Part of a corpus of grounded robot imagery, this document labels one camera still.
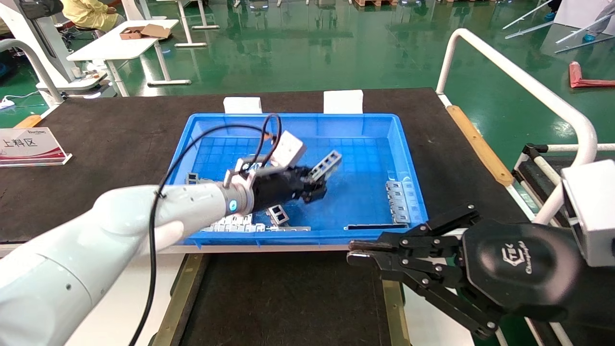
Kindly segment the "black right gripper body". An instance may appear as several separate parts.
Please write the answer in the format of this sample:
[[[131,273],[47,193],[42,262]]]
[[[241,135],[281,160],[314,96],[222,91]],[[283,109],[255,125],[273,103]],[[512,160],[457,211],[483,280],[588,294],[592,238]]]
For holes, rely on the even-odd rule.
[[[589,266],[571,230],[483,220],[462,241],[468,280],[505,313],[614,328],[614,269]]]

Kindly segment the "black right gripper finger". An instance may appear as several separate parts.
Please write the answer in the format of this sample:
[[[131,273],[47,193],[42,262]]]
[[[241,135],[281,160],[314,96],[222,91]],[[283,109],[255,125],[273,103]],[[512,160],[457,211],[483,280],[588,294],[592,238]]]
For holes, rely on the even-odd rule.
[[[346,259],[350,265],[376,269],[383,280],[405,284],[479,339],[489,339],[499,328],[503,309],[473,287],[458,267],[398,254],[347,254]]]
[[[353,240],[349,244],[349,263],[375,263],[378,255],[395,260],[453,258],[461,254],[462,242],[452,231],[468,229],[481,220],[472,204],[465,204],[437,215],[405,232],[383,232],[376,240]]]

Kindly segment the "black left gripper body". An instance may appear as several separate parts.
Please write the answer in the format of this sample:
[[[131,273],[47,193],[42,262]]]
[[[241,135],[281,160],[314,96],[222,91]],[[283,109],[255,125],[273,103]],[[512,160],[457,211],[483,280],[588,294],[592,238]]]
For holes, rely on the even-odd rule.
[[[296,167],[256,176],[252,184],[252,211],[258,212],[284,202],[303,199],[305,185],[310,183],[314,182],[298,179]]]

